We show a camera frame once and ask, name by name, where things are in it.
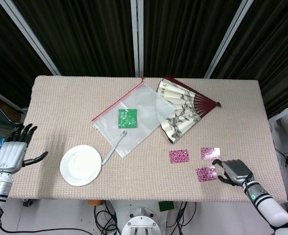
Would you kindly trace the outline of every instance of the white robotic arm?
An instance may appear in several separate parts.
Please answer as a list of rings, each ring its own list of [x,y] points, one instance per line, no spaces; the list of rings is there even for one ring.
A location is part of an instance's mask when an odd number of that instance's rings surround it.
[[[241,160],[214,160],[224,169],[224,175],[218,176],[223,183],[241,186],[256,210],[265,219],[275,235],[288,235],[288,213],[271,197],[271,195],[257,182],[253,173]]]
[[[31,126],[32,124],[29,124],[26,127],[22,124],[17,125],[0,148],[0,219],[3,214],[2,207],[7,201],[13,183],[13,174],[17,173],[21,167],[40,162],[48,154],[48,152],[44,152],[35,159],[24,161],[26,148],[37,128],[35,126],[30,129]]]

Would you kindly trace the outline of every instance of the pink patterned card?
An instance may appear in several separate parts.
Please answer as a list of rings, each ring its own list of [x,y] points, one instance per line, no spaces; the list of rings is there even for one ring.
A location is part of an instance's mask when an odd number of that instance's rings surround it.
[[[221,160],[220,148],[201,148],[202,160]]]
[[[197,169],[196,173],[200,182],[216,180],[218,178],[218,174],[214,166]]]
[[[186,163],[189,162],[189,155],[187,149],[172,150],[169,152],[171,163]]]

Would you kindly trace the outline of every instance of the knit fabric tablecloth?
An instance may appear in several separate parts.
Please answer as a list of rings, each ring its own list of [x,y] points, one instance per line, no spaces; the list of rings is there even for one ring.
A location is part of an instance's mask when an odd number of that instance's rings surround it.
[[[145,78],[157,89],[161,78]],[[202,147],[221,148],[222,160],[241,159],[255,179],[278,201],[287,196],[277,163],[260,88],[253,80],[178,79],[220,102],[179,141],[171,144],[160,126],[125,158],[114,153],[90,184],[74,187],[59,171],[62,156],[88,144],[102,158],[111,146],[91,120],[138,85],[140,78],[39,76],[25,124],[38,126],[26,159],[48,151],[40,163],[14,175],[10,197],[244,202],[241,187],[219,180],[199,182],[196,169],[211,165]],[[188,149],[190,162],[172,164],[170,150]],[[216,167],[218,174],[222,168]]]

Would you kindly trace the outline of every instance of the paper fan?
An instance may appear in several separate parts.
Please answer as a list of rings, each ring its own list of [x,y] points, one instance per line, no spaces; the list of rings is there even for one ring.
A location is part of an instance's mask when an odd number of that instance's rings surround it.
[[[171,143],[175,143],[193,125],[216,106],[221,106],[194,89],[165,77],[159,84],[157,93],[173,104],[176,110],[161,123]]]

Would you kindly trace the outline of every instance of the dark curtain panel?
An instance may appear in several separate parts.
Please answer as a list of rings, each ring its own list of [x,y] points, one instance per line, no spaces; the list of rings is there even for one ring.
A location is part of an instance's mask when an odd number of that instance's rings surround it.
[[[14,0],[62,75],[134,76],[129,0]]]
[[[240,3],[145,0],[144,75],[204,77]]]
[[[268,117],[288,107],[288,0],[255,0],[211,78],[259,81]]]
[[[38,75],[51,73],[0,5],[0,94],[27,107]]]

